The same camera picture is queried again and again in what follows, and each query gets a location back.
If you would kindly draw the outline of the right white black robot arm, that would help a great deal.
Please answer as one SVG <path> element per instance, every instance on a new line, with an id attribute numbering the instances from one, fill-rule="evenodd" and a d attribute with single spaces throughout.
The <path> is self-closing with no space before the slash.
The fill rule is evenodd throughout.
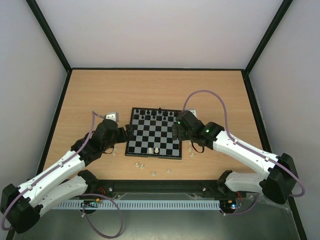
<path id="1" fill-rule="evenodd" d="M 218 191 L 224 196 L 238 191 L 262 193 L 274 203 L 283 205 L 298 182 L 296 166 L 290 155 L 276 155 L 258 149 L 217 123 L 203 124 L 189 110 L 177 116 L 172 135 L 179 141 L 191 141 L 202 148 L 224 153 L 254 170 L 254 173 L 231 171 L 218 183 Z"/>

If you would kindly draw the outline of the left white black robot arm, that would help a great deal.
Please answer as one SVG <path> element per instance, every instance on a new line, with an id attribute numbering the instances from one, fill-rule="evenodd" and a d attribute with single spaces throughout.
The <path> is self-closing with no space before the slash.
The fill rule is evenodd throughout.
<path id="1" fill-rule="evenodd" d="M 119 127 L 114 120 L 104 119 L 52 166 L 18 186 L 7 185 L 0 201 L 1 228 L 24 233 L 63 201 L 94 193 L 98 180 L 85 167 L 115 144 L 128 142 L 132 135 L 131 125 Z"/>

